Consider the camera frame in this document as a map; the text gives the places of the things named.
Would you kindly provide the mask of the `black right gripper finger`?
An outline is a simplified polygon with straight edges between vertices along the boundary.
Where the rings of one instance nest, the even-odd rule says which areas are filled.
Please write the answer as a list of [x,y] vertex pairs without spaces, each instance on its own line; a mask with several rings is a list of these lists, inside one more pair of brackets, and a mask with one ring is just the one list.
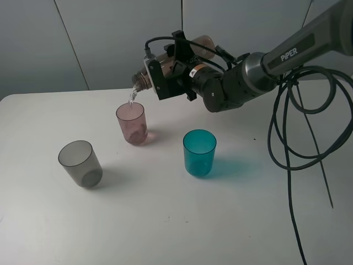
[[190,44],[182,41],[175,41],[174,44],[168,44],[164,47],[164,50],[173,61],[188,62],[195,56]]

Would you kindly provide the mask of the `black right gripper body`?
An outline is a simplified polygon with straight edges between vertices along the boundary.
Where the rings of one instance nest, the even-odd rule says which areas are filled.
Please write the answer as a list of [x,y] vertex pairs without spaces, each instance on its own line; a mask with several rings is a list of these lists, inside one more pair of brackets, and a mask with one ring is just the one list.
[[171,75],[173,94],[179,96],[186,94],[189,101],[203,94],[204,85],[208,80],[217,80],[221,77],[218,70],[196,60],[195,62],[182,62],[176,60]]

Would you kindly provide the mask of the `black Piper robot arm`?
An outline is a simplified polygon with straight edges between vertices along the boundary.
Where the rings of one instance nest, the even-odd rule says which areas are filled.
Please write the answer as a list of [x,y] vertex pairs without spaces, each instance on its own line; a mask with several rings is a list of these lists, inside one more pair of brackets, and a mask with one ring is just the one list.
[[167,78],[168,88],[187,94],[189,100],[199,95],[212,113],[236,109],[281,82],[292,86],[303,74],[345,78],[340,71],[305,66],[329,51],[352,55],[352,1],[339,1],[272,51],[247,54],[226,71],[214,70],[194,56],[177,59]]

